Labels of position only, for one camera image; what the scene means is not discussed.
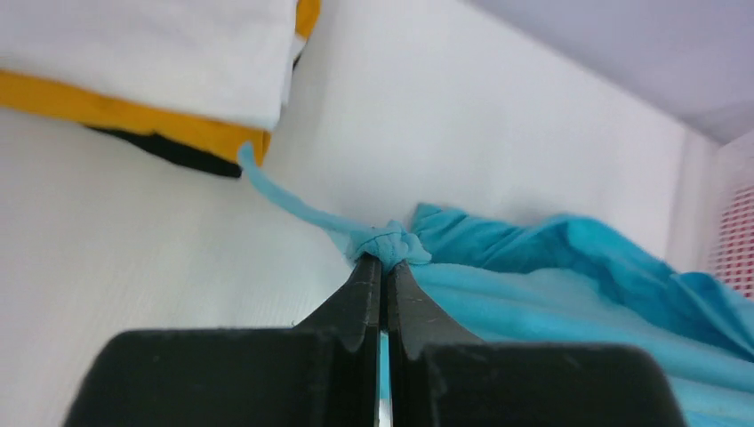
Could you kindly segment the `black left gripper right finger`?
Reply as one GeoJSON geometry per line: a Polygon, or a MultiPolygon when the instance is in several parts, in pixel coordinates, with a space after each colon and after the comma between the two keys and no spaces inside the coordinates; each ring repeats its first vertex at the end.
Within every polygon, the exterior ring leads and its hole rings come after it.
{"type": "Polygon", "coordinates": [[[593,342],[486,342],[452,319],[406,263],[385,281],[396,426],[682,426],[645,351],[593,342]]]}

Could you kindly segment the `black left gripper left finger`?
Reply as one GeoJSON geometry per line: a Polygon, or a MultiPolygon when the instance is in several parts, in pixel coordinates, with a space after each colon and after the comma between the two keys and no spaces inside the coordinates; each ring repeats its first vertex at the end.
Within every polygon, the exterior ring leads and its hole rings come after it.
{"type": "Polygon", "coordinates": [[[131,330],[81,382],[67,426],[373,425],[381,262],[289,328],[131,330]]]}

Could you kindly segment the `turquoise t-shirt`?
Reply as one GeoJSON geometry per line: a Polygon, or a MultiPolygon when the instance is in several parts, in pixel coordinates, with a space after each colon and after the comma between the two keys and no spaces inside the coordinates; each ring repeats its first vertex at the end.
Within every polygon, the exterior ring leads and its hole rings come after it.
{"type": "Polygon", "coordinates": [[[411,224],[372,227],[306,205],[237,154],[272,204],[328,234],[356,262],[406,264],[422,291],[493,342],[615,342],[648,351],[691,426],[753,423],[753,303],[703,272],[681,273],[598,220],[534,226],[422,203],[411,224]]]}

